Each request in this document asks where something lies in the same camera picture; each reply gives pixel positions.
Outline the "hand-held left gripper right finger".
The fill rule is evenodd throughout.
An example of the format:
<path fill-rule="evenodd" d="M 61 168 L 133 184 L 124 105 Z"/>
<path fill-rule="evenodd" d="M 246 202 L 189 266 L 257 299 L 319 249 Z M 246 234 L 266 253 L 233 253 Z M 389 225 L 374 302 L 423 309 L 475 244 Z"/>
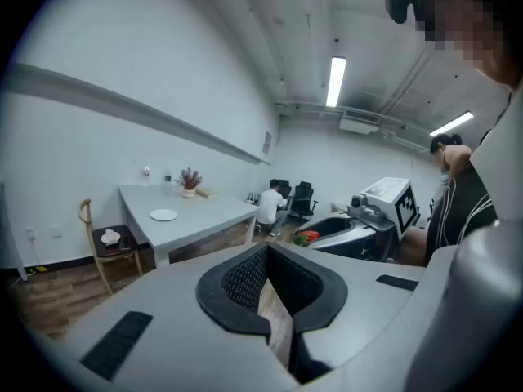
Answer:
<path fill-rule="evenodd" d="M 317 264 L 343 279 L 346 300 L 329 325 L 303 332 L 295 344 L 296 378 L 304 385 L 403 385 L 421 343 L 416 306 L 422 298 L 380 282 L 392 276 L 422 283 L 425 268 L 378 263 L 317 252 L 291 243 L 273 246 L 294 259 Z"/>

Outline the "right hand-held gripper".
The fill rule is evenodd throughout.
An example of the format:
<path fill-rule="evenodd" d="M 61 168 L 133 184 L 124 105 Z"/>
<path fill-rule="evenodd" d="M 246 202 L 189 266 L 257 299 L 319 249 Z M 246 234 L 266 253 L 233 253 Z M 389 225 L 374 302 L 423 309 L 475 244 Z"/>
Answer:
<path fill-rule="evenodd" d="M 375 260 L 386 261 L 420 217 L 411 181 L 395 177 L 384 177 L 353 195 L 347 213 L 360 222 L 337 214 L 308 221 L 295 234 L 317 232 L 321 237 L 315 250 L 336 256 L 364 256 L 376 234 L 381 253 Z"/>

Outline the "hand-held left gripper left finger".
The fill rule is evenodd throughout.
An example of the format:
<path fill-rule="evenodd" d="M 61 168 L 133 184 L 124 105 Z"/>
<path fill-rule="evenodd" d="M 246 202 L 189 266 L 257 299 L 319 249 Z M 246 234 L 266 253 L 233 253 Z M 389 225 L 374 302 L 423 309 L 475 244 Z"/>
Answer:
<path fill-rule="evenodd" d="M 82 316 L 60 341 L 81 359 L 127 312 L 152 316 L 114 377 L 130 391 L 292 391 L 298 382 L 263 336 L 225 331 L 201 309 L 196 286 L 210 268 L 245 251 L 230 247 L 160 267 Z"/>

